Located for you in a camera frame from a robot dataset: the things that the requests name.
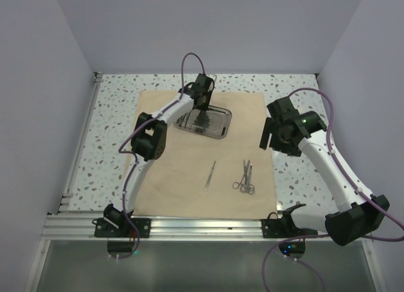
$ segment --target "speckled surface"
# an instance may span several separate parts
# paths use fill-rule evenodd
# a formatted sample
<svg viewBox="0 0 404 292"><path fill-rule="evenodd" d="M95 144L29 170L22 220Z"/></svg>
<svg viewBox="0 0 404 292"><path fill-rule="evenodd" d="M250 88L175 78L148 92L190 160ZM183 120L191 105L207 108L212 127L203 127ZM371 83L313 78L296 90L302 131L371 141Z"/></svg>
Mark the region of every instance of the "speckled surface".
<svg viewBox="0 0 404 292"><path fill-rule="evenodd" d="M185 80L194 81L195 76L186 74ZM126 156L117 150L132 131L140 91L180 87L179 74L103 76L77 175L70 188L73 197L69 211L102 211L120 196ZM262 92L268 104L300 87L318 88L314 75L219 74L215 91ZM301 113L315 110L328 123L319 95L302 91L292 101ZM306 156L293 158L274 151L273 171L279 209L300 201L336 211L331 193Z"/></svg>

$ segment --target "glass panel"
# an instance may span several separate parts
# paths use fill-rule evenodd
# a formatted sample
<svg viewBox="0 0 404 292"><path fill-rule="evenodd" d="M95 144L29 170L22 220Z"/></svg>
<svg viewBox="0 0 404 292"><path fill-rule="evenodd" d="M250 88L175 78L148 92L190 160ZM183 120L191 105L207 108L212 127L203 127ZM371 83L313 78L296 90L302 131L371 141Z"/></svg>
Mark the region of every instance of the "glass panel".
<svg viewBox="0 0 404 292"><path fill-rule="evenodd" d="M53 241L38 291L265 291L261 263L273 242L143 241L133 257L107 258L105 241ZM308 242L303 259L328 291L375 291L362 244ZM270 255L267 281L276 292L322 291L308 268Z"/></svg>

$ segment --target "surgical scissors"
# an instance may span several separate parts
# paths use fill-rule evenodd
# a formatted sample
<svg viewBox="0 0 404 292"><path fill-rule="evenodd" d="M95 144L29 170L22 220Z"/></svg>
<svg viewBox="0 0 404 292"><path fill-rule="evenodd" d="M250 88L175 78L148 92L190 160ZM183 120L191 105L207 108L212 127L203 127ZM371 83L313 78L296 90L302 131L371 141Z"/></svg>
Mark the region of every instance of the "surgical scissors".
<svg viewBox="0 0 404 292"><path fill-rule="evenodd" d="M250 184L251 181L251 174L253 170L253 165L250 164L250 160L246 163L246 161L243 161L243 169L244 173L241 178L240 182L234 182L233 183L233 189L238 189L240 188L240 191L242 193L248 193L248 194L253 194L255 192L255 186L253 184Z"/></svg>

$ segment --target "metal tray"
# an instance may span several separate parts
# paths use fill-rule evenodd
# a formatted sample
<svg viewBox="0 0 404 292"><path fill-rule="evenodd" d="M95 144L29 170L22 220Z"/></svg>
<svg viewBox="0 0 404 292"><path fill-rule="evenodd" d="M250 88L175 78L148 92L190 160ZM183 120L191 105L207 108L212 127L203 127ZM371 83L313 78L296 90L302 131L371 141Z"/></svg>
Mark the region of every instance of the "metal tray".
<svg viewBox="0 0 404 292"><path fill-rule="evenodd" d="M223 139L229 129L232 112L209 106L207 111L193 109L184 114L175 123L178 129L201 134L215 139Z"/></svg>

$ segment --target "white enclosure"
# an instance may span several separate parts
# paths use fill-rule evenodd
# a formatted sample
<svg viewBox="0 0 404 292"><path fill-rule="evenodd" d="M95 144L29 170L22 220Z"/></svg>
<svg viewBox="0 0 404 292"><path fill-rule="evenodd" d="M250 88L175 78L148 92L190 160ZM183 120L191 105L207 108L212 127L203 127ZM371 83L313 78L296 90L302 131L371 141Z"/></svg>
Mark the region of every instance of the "white enclosure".
<svg viewBox="0 0 404 292"><path fill-rule="evenodd" d="M341 154L404 220L403 4L0 0L0 290L23 291L46 214L58 210L93 72L178 73L189 51L209 73L319 73ZM400 234L388 219L375 232ZM403 291L404 244L374 246L389 291Z"/></svg>

